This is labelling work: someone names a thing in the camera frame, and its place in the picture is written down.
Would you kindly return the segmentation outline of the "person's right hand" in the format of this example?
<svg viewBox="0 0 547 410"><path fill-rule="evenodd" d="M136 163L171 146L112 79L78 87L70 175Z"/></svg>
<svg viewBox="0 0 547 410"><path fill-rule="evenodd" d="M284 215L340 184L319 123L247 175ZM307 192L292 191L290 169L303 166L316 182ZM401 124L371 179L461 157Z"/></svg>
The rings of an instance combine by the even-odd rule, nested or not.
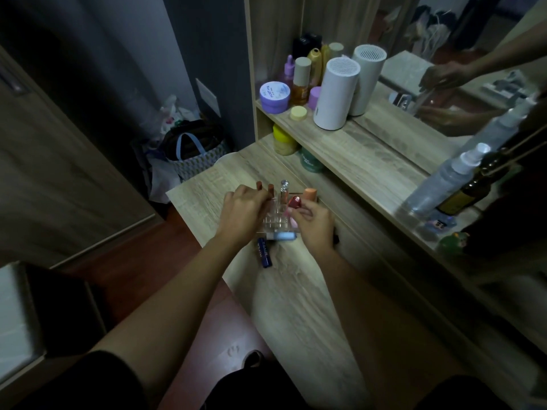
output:
<svg viewBox="0 0 547 410"><path fill-rule="evenodd" d="M305 247L315 258L334 251L334 216L316 202L302 200L302 207L309 210L309 220L296 223Z"/></svg>

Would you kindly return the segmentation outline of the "clear acrylic lipstick organizer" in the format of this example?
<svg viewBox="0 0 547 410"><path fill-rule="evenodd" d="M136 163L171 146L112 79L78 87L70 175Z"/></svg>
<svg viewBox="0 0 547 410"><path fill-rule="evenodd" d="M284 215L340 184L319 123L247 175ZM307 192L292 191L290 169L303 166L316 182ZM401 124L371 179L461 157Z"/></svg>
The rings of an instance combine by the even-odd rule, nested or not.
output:
<svg viewBox="0 0 547 410"><path fill-rule="evenodd" d="M279 197L271 199L269 201L269 210L266 212L257 233L299 233L300 230L297 227L297 224L289 214L285 213L286 208L287 205L282 204Z"/></svg>

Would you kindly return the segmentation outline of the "person's left forearm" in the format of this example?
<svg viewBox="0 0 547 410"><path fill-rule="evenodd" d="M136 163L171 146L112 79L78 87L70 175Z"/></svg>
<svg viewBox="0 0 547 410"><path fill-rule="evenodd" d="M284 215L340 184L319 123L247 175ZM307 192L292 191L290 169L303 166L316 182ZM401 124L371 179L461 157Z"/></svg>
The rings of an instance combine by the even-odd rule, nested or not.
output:
<svg viewBox="0 0 547 410"><path fill-rule="evenodd" d="M218 282L253 236L215 235L91 351L115 355L133 371L150 398L162 396L195 339Z"/></svg>

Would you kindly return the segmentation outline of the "green jar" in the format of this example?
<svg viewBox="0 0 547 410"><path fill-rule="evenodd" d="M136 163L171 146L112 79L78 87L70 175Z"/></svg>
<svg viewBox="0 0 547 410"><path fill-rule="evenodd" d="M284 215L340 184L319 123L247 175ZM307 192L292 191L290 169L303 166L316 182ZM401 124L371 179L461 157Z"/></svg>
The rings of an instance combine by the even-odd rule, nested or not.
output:
<svg viewBox="0 0 547 410"><path fill-rule="evenodd" d="M323 163L314 157L307 149L300 149L300 162L303 168L312 173L321 173L324 171Z"/></svg>

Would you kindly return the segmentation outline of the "wooden vanity shelf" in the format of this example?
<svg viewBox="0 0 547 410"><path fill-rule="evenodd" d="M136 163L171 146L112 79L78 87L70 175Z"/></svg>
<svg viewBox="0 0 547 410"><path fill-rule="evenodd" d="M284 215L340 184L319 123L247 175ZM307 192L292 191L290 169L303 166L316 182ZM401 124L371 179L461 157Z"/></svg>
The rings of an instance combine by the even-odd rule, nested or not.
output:
<svg viewBox="0 0 547 410"><path fill-rule="evenodd" d="M540 332L547 324L547 241L525 245L491 261L443 257L436 241L410 228L400 206L434 168L455 150L455 143L387 101L377 82L366 112L335 131L319 128L311 110L303 122L289 112L274 115L259 101L259 88L276 78L293 39L310 30L345 48L366 42L381 0L243 0L249 48L254 130L258 141L274 123L302 140L304 147L378 213L430 252L491 312L521 332Z"/></svg>

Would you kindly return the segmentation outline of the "purple cream jar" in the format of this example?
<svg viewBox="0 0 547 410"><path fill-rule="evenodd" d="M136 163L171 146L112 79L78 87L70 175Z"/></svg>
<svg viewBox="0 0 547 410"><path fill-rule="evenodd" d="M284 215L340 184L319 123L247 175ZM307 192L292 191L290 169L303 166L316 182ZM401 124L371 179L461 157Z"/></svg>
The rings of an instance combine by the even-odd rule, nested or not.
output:
<svg viewBox="0 0 547 410"><path fill-rule="evenodd" d="M291 89L283 82L270 81L259 89L260 103L267 114L281 114L289 108Z"/></svg>

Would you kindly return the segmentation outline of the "white plastic bag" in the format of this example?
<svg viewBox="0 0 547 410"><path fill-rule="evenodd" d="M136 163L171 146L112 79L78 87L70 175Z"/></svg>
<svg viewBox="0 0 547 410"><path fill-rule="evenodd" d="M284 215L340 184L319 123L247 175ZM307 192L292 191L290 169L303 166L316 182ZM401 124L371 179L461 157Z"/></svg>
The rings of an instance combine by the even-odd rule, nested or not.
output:
<svg viewBox="0 0 547 410"><path fill-rule="evenodd" d="M183 108L176 95L169 95L159 109L149 113L142 127L148 138L162 138L172 128L199 119L199 113Z"/></svg>

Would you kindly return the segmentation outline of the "amber bottle with beige cap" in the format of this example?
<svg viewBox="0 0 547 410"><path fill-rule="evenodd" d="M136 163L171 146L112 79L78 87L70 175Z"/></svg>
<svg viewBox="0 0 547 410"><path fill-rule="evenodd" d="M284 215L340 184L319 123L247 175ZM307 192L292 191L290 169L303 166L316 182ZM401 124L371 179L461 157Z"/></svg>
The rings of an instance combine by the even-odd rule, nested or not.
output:
<svg viewBox="0 0 547 410"><path fill-rule="evenodd" d="M299 57L295 60L291 106L304 106L308 102L311 65L311 59L307 57Z"/></svg>

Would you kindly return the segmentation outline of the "white cylindrical appliance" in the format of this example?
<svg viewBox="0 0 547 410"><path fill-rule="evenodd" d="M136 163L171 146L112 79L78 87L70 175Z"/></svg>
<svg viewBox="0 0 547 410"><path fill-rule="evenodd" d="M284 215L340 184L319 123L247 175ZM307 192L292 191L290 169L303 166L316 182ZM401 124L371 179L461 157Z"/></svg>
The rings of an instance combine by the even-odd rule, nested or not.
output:
<svg viewBox="0 0 547 410"><path fill-rule="evenodd" d="M324 130L339 130L348 117L360 74L360 65L347 56L326 64L321 91L313 113L314 123Z"/></svg>

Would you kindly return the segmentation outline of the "clear spray bottle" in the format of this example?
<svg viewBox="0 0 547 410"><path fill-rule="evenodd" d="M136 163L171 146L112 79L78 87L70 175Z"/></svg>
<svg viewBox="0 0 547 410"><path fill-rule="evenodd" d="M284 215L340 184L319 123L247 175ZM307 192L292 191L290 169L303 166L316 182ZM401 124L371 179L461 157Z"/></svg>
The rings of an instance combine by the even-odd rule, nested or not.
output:
<svg viewBox="0 0 547 410"><path fill-rule="evenodd" d="M477 167L490 151L488 144L479 143L474 149L445 161L408 196L402 207L417 216L427 217L474 177Z"/></svg>

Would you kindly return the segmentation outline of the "black cosmetic bottle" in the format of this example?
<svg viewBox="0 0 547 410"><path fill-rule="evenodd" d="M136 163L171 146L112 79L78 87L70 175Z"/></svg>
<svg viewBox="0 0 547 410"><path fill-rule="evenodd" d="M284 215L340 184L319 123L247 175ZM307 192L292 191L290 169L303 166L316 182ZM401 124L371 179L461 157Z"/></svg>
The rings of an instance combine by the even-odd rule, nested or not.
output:
<svg viewBox="0 0 547 410"><path fill-rule="evenodd" d="M321 50L323 37L316 33L306 32L292 42L291 56L294 60L299 57L307 57L313 49Z"/></svg>

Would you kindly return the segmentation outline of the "small green figurine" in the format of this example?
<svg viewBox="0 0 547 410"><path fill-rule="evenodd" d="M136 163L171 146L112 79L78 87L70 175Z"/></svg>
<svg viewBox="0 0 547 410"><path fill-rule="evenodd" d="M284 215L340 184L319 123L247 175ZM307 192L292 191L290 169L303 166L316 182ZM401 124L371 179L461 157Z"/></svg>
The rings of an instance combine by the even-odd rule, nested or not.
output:
<svg viewBox="0 0 547 410"><path fill-rule="evenodd" d="M453 232L440 239L436 250L447 256L460 256L464 253L469 237L470 235L466 232Z"/></svg>

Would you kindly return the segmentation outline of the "dark amber glass bottle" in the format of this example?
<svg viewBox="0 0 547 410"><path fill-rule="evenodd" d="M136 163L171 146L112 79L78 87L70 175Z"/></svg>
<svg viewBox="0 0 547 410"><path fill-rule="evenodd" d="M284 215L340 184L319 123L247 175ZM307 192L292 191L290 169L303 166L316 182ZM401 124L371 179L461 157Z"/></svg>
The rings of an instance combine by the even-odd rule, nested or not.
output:
<svg viewBox="0 0 547 410"><path fill-rule="evenodd" d="M511 152L506 147L485 155L481 164L475 170L474 177L437 206L436 211L444 215L456 216L465 208L485 198L489 194L492 185L509 172L509 166L495 173L492 173L492 171L506 164L510 157Z"/></svg>

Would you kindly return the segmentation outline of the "person's black right sleeve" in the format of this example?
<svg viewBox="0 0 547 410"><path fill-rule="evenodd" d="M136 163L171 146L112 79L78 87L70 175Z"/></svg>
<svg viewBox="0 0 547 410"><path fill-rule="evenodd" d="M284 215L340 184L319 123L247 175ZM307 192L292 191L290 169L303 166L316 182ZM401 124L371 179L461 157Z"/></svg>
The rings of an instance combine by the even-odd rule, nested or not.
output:
<svg viewBox="0 0 547 410"><path fill-rule="evenodd" d="M428 393L414 410L512 410L485 383L466 375L450 377Z"/></svg>

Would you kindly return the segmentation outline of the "person's black left sleeve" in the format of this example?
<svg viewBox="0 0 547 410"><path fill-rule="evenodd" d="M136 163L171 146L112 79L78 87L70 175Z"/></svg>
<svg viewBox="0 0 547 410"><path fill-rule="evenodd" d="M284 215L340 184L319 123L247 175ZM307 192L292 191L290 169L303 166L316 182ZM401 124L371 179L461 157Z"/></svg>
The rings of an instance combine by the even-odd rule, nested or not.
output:
<svg viewBox="0 0 547 410"><path fill-rule="evenodd" d="M86 354L11 410L150 410L144 388L119 357Z"/></svg>

